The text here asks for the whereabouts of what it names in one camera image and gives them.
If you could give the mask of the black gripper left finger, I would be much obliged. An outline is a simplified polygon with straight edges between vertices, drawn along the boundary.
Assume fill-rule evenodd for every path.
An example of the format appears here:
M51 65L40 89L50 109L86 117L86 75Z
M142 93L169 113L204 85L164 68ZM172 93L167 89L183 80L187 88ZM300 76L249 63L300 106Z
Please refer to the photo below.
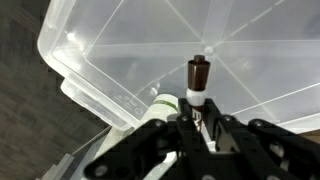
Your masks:
M178 100L178 110L167 122L151 118L90 162L83 170L84 176L88 180L143 180L174 152L177 160L159 179L192 180L182 131L178 129L181 117L190 114L185 98Z

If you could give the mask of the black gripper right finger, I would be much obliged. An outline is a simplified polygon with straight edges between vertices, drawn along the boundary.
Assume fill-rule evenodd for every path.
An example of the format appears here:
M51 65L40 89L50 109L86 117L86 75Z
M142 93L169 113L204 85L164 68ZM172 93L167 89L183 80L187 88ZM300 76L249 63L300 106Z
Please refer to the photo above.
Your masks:
M255 118L247 124L205 100L205 120L218 152L239 155L251 180L320 180L320 146Z

